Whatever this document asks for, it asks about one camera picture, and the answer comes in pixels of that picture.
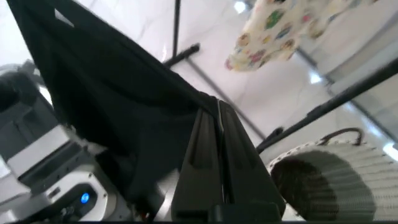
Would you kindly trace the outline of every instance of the white wicker basket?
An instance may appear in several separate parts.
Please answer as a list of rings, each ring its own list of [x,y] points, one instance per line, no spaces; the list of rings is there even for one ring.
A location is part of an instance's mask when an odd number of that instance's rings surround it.
[[[331,141],[348,131],[357,132],[357,140]],[[398,220],[398,163],[362,136],[358,128],[342,129],[267,165],[299,219]]]

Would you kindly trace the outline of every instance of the blue light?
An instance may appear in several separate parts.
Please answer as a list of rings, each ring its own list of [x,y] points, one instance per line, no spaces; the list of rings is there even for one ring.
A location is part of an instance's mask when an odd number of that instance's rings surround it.
[[[90,199],[90,195],[88,193],[84,193],[81,198],[80,198],[80,202],[81,203],[87,203],[88,199]]]

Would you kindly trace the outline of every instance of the woven basket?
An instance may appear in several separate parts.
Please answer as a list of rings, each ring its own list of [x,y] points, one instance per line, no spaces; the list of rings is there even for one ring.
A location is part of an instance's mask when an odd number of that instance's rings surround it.
[[[331,141],[354,131],[355,141]],[[398,163],[346,128],[275,158],[267,166],[279,192],[307,221],[398,220]]]

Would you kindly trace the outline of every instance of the cream floral garment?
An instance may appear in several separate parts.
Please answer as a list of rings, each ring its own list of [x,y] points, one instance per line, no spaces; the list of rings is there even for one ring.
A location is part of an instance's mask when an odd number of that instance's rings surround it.
[[[375,0],[257,0],[225,65],[257,70],[269,60],[288,60],[302,35],[316,39],[341,13]]]

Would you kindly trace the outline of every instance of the black cloth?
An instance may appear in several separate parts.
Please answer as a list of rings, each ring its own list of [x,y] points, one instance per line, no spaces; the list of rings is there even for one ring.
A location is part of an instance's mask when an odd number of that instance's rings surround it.
[[[8,3],[59,118],[110,148],[102,160],[113,158],[107,170],[128,200],[181,166],[196,113],[216,116],[215,98],[74,1]]]

